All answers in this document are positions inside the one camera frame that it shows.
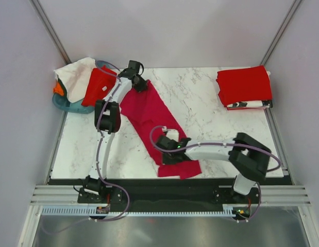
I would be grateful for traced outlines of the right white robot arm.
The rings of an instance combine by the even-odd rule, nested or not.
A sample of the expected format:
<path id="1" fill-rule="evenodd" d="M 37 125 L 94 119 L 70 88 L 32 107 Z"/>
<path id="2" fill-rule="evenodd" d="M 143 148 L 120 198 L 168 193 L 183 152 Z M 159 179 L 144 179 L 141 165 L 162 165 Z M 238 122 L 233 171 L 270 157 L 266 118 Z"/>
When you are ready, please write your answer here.
<path id="1" fill-rule="evenodd" d="M 230 196 L 238 203 L 248 198 L 256 183 L 265 180 L 272 154 L 267 146 L 242 132 L 222 142 L 191 138 L 182 138 L 177 142 L 167 135 L 161 135 L 154 147 L 162 152 L 163 163 L 166 165 L 199 160 L 231 163 L 239 174 L 234 180 Z"/>

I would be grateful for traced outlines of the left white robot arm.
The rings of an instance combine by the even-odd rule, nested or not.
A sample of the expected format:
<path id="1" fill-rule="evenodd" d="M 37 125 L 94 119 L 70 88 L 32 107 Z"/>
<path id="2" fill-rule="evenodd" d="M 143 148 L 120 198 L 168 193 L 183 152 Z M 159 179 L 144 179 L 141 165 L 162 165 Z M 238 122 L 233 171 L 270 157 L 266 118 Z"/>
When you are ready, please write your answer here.
<path id="1" fill-rule="evenodd" d="M 139 61 L 130 60 L 128 66 L 117 75 L 105 71 L 100 66 L 105 62 L 96 60 L 96 67 L 106 75 L 113 76 L 116 81 L 113 88 L 101 100 L 95 103 L 94 124 L 100 134 L 98 142 L 95 166 L 84 179 L 79 195 L 84 197 L 87 194 L 95 202 L 103 202 L 107 198 L 106 184 L 107 163 L 109 152 L 116 132 L 121 126 L 120 103 L 126 94 L 134 89 L 136 92 L 147 90 L 148 81 L 142 78 L 144 66 Z"/>

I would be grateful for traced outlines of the magenta polo shirt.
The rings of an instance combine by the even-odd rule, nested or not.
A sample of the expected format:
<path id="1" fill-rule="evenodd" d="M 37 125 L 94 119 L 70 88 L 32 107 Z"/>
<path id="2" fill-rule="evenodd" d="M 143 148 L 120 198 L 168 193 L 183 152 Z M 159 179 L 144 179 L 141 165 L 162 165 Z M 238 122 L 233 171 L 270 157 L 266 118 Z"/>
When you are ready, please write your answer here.
<path id="1" fill-rule="evenodd" d="M 159 177 L 179 176 L 181 179 L 188 179 L 201 174 L 198 161 L 164 165 L 162 153 L 151 144 L 149 134 L 156 126 L 175 129 L 181 138 L 185 138 L 186 134 L 150 82 L 145 91 L 137 92 L 131 89 L 120 103 L 120 108 L 122 115 L 128 118 L 136 130 L 149 156 L 158 165 Z"/>

